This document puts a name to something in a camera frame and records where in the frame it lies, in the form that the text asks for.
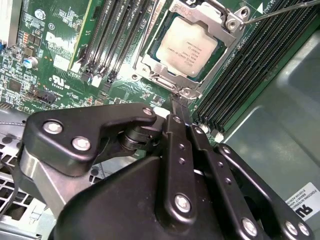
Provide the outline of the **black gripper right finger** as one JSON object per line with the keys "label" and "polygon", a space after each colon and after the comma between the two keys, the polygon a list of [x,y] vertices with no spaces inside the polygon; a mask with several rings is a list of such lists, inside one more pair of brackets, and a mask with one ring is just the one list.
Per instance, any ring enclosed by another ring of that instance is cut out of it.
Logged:
{"label": "black gripper right finger", "polygon": [[217,202],[217,217],[227,240],[313,240],[311,228],[228,145],[212,147],[190,116],[188,102],[179,101],[187,123],[196,166]]}

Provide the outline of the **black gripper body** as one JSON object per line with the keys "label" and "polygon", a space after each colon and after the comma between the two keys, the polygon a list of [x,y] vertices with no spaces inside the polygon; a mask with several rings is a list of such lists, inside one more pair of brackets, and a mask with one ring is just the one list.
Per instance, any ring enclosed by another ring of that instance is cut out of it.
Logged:
{"label": "black gripper body", "polygon": [[197,218],[175,230],[156,217],[162,159],[149,156],[75,195],[63,208],[52,240],[234,240],[236,234],[195,174]]}

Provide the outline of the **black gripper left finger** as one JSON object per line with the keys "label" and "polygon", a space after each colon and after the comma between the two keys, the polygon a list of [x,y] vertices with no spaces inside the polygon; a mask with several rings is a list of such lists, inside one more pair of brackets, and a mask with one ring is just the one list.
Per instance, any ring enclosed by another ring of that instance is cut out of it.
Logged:
{"label": "black gripper left finger", "polygon": [[41,111],[26,121],[19,167],[60,219],[90,186],[92,166],[145,150],[161,161],[156,214],[194,221],[192,127],[186,102],[174,95],[162,108],[134,102]]}

